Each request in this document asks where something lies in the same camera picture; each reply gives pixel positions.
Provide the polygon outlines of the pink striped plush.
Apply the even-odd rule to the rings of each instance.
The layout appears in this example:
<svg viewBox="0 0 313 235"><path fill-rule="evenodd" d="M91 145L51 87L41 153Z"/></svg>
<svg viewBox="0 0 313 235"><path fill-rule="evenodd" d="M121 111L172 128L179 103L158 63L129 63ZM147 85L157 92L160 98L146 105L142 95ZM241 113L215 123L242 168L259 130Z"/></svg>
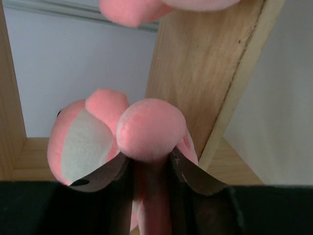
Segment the pink striped plush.
<svg viewBox="0 0 313 235"><path fill-rule="evenodd" d="M131 228L139 228L142 235L169 235L172 224L164 168L175 147L198 163L178 108L155 98L130 104L124 93L98 89L59 112L47 160L55 178L69 185L119 153L134 159Z"/></svg>
<svg viewBox="0 0 313 235"><path fill-rule="evenodd" d="M111 22L139 27L179 9L196 12L218 11L237 4L239 0L100 0L100 12Z"/></svg>

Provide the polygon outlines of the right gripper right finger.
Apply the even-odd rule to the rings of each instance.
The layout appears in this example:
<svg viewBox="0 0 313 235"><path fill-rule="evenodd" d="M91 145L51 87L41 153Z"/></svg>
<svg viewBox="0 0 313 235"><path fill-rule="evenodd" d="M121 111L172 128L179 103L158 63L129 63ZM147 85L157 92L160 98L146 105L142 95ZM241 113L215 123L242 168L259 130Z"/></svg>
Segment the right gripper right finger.
<svg viewBox="0 0 313 235"><path fill-rule="evenodd" d="M209 196L226 187L226 184L202 170L189 159L187 159L178 148L170 153L174 161L177 175L182 178L192 191L200 195Z"/></svg>

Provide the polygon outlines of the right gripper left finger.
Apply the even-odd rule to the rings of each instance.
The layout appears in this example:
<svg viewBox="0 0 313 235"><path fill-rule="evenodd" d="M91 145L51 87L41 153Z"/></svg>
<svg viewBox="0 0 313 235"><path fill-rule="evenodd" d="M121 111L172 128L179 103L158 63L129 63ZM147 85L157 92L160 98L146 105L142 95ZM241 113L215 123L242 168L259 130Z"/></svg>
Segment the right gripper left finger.
<svg viewBox="0 0 313 235"><path fill-rule="evenodd" d="M95 171L73 182L70 187L82 192L97 192L112 182L117 182L132 165L132 160L122 152Z"/></svg>

